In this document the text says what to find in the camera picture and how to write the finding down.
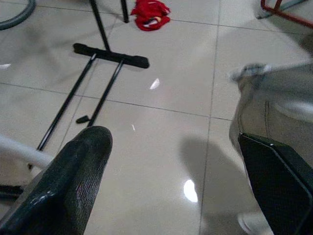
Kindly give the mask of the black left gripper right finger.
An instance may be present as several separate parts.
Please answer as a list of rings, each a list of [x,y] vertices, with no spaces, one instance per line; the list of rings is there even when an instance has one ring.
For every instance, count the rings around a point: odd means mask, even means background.
[[[275,235],[313,233],[313,169],[290,146],[238,137],[254,197]]]

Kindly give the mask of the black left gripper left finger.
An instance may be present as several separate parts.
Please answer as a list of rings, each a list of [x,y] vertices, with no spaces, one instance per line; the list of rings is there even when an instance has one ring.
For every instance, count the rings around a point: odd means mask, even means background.
[[[0,221],[2,235],[82,235],[112,151],[110,130],[92,126],[69,141]]]

